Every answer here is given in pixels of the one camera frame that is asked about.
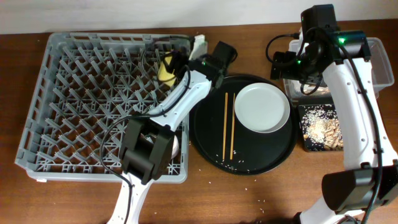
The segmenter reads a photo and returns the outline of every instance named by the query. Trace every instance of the transparent bin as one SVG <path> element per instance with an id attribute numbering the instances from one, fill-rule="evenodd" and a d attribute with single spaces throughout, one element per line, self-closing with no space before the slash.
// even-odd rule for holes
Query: transparent bin
<path id="1" fill-rule="evenodd" d="M 171 92 L 157 81 L 157 71 L 160 56 L 172 49 L 189 54 L 190 42 L 159 34 L 52 34 L 15 163 L 38 181 L 120 182 L 100 164 L 100 142 L 114 121 L 148 112 Z M 127 122 L 104 144 L 104 163 L 118 172 Z M 187 178 L 188 116 L 176 135 L 180 154 L 156 182 Z"/>
<path id="2" fill-rule="evenodd" d="M 371 50 L 371 63 L 372 63 L 372 81 L 373 89 L 376 97 L 379 96 L 379 91 L 387 86 L 394 84 L 394 76 L 392 74 L 391 64 L 387 56 L 387 52 L 380 39 L 375 37 L 368 38 L 369 48 Z M 299 40 L 293 40 L 289 44 L 289 51 L 299 51 Z M 304 95 L 300 91 L 301 84 L 296 80 L 284 79 L 284 87 L 287 96 L 293 101 L 301 98 L 321 98 L 329 97 L 329 89 L 320 87 L 315 93 L 310 96 Z M 314 86 L 305 85 L 304 89 L 310 91 Z"/>

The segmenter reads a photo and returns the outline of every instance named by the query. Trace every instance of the chopsticks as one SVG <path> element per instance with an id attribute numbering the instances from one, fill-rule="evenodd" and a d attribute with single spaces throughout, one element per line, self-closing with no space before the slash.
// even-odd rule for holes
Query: chopsticks
<path id="1" fill-rule="evenodd" d="M 225 139 L 226 139 L 226 119 L 228 111 L 228 93 L 225 93 L 225 106 L 224 106 L 224 133 L 223 133 L 223 160 L 225 159 Z"/>
<path id="2" fill-rule="evenodd" d="M 234 151 L 234 130 L 235 130 L 235 93 L 234 93 L 234 101 L 232 104 L 231 154 L 229 155 L 230 160 L 232 160 L 233 151 Z"/>

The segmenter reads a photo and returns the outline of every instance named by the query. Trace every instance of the wooden table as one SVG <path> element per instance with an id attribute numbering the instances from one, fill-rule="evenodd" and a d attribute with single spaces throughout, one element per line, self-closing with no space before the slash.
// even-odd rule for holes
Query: wooden table
<path id="1" fill-rule="evenodd" d="M 380 38 L 393 71 L 398 73 L 398 20 L 340 22 L 340 25 L 343 30 L 360 29 L 368 37 Z M 268 41 L 278 34 L 297 32 L 299 28 L 300 24 L 295 23 L 107 32 L 205 34 L 210 52 L 219 40 L 238 50 L 239 57 L 230 72 L 269 78 L 271 64 L 264 55 Z M 0 222 L 105 223 L 113 212 L 120 184 L 56 181 L 44 184 L 29 178 L 24 169 L 14 164 L 49 35 L 0 35 Z M 287 50 L 289 41 L 276 41 L 270 51 Z M 397 150 L 398 85 L 381 91 L 378 102 L 389 139 Z M 290 218 L 311 207 L 322 195 L 321 180 L 325 174 L 341 170 L 342 152 L 308 153 L 299 142 L 291 156 L 272 172 L 237 176 L 210 165 L 191 145 L 188 179 L 183 184 L 154 184 L 140 222 L 250 223 L 257 219 L 265 223 Z M 397 213 L 398 200 L 372 212 L 370 223 L 396 223 Z"/>

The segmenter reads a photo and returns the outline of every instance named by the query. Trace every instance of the yellow object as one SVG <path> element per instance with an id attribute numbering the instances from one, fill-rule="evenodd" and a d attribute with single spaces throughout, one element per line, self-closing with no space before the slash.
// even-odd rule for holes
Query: yellow object
<path id="1" fill-rule="evenodd" d="M 164 58 L 164 60 L 168 64 L 170 64 L 172 58 L 171 57 L 166 57 L 166 58 Z M 158 74 L 159 81 L 163 82 L 163 80 L 170 80 L 174 76 L 175 75 L 173 75 L 172 73 L 169 73 L 168 71 L 166 71 L 166 67 L 164 66 L 163 62 L 160 63 L 159 74 Z M 171 87 L 175 83 L 175 78 L 173 80 L 170 80 L 170 81 L 167 81 L 167 82 L 164 82 L 164 83 L 167 86 Z"/>

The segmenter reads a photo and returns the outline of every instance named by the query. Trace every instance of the plastic bin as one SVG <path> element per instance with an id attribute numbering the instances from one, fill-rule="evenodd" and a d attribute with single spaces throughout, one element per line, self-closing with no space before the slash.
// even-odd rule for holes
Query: plastic bin
<path id="1" fill-rule="evenodd" d="M 369 48 L 371 50 L 371 63 L 372 63 L 372 81 L 373 89 L 376 97 L 379 91 L 387 86 L 394 84 L 394 76 L 392 74 L 391 64 L 387 56 L 387 52 L 380 39 L 370 37 L 368 38 Z M 299 40 L 293 40 L 289 44 L 289 51 L 299 51 Z M 297 101 L 301 98 L 314 98 L 314 97 L 329 97 L 329 89 L 320 87 L 315 93 L 310 96 L 304 95 L 300 92 L 301 84 L 296 80 L 284 79 L 284 86 L 287 96 L 292 100 Z M 312 90 L 312 86 L 305 85 L 306 90 Z"/>
<path id="2" fill-rule="evenodd" d="M 181 48 L 190 53 L 189 41 L 169 35 L 52 34 L 15 163 L 37 180 L 120 182 L 100 164 L 103 134 L 113 121 L 145 113 L 170 93 L 157 81 L 160 56 Z M 126 126 L 104 145 L 104 161 L 115 170 L 121 170 L 117 155 Z M 157 182 L 187 178 L 188 116 L 176 135 L 180 155 Z"/>

